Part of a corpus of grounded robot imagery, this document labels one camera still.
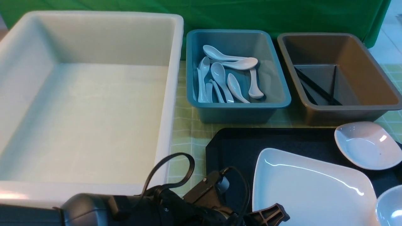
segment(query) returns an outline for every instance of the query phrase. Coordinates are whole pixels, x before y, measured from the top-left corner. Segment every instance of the brown plastic bin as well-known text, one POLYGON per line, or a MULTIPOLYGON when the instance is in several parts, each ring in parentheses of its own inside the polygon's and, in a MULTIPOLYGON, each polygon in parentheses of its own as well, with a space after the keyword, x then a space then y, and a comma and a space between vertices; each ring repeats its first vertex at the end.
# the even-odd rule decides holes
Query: brown plastic bin
POLYGON ((402 109, 402 96, 355 36, 285 33, 278 37, 278 44, 303 105, 307 125, 375 121, 387 111, 402 109), (322 99, 299 79, 295 67, 342 105, 334 106, 322 99))

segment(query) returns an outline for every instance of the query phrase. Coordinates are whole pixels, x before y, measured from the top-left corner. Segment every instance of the plastic bin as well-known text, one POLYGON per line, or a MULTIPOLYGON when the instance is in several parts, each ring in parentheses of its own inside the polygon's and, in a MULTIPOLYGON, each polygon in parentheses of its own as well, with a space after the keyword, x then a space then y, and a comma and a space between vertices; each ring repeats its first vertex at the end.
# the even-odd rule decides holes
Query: plastic bin
MULTIPOLYGON (((187 99, 194 106, 204 123, 266 123, 279 108, 291 102, 289 89, 270 36, 263 31, 252 30, 194 30, 187 34, 187 99), (265 94, 254 100, 248 95, 250 71, 226 68, 226 80, 232 73, 238 80, 243 96, 251 103, 199 103, 197 67, 205 57, 204 45, 211 45, 226 55, 255 57, 258 86, 265 94)), ((205 82, 212 79, 211 72, 205 82)))
POLYGON ((402 109, 400 93, 355 36, 285 33, 278 37, 278 44, 303 105, 306 124, 336 126, 353 121, 375 121, 387 111, 402 109), (327 93, 333 88, 334 98, 342 105, 332 106, 320 100, 317 93, 299 79, 295 67, 327 93), (308 99, 303 86, 317 104, 308 99))
MULTIPOLYGON (((172 14, 26 14, 0 42, 0 187, 11 202, 140 193, 169 154, 182 39, 172 14)), ((153 185, 166 182, 167 165, 158 171, 153 185)))

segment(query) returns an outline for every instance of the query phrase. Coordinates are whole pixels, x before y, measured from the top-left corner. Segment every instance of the white plate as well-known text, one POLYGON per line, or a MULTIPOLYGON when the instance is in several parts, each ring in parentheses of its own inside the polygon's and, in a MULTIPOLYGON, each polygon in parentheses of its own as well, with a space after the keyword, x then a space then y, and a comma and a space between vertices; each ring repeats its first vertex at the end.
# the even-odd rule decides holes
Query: white plate
POLYGON ((182 38, 172 14, 26 14, 0 42, 0 203, 139 194, 169 154, 182 38))
POLYGON ((281 226, 374 226, 376 201, 360 171, 274 148, 258 157, 252 210, 281 204, 290 216, 281 226))
POLYGON ((384 170, 402 161, 398 144, 381 126, 368 122, 353 122, 338 126, 335 142, 353 164, 369 169, 384 170))

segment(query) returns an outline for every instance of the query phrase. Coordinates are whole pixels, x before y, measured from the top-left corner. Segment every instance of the teal plastic bin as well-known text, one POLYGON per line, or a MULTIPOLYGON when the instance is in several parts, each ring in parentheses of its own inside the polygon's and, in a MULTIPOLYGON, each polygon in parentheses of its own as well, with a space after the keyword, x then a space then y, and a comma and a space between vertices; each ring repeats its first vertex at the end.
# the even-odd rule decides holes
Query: teal plastic bin
MULTIPOLYGON (((289 89, 272 40, 268 33, 255 30, 193 30, 187 34, 186 57, 187 100, 198 111, 204 123, 266 123, 279 108, 291 102, 289 89), (258 86, 264 97, 255 100, 249 97, 250 71, 239 71, 225 67, 226 82, 232 73, 240 84, 243 96, 251 103, 218 103, 213 92, 214 103, 199 103, 197 67, 205 57, 204 45, 211 45, 226 55, 255 57, 258 86)), ((204 82, 212 79, 208 73, 204 82)))

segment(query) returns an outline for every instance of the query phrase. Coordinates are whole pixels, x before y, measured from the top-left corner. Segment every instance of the green tablecloth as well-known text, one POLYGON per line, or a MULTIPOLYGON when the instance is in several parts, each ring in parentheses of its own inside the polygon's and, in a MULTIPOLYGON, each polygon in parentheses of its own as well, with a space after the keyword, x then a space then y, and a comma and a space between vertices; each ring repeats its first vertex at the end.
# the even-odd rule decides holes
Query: green tablecloth
POLYGON ((11 28, 34 10, 107 10, 179 14, 185 35, 194 29, 257 29, 272 38, 284 32, 344 32, 374 45, 391 0, 0 0, 11 28))

